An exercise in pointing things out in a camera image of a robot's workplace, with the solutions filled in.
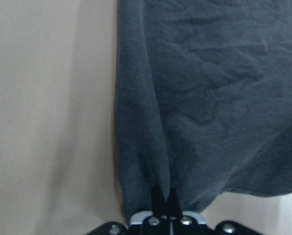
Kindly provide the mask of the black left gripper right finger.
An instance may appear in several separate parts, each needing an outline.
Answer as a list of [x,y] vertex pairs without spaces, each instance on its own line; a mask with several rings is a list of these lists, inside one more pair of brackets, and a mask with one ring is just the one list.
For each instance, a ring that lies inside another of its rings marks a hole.
[[166,208],[168,217],[180,217],[182,215],[180,202],[175,188],[170,188]]

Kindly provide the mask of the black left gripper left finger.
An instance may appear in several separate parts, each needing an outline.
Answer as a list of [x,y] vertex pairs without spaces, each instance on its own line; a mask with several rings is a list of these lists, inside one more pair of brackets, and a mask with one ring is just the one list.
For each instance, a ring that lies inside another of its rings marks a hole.
[[155,185],[151,189],[151,204],[154,216],[161,217],[166,215],[166,201],[159,185]]

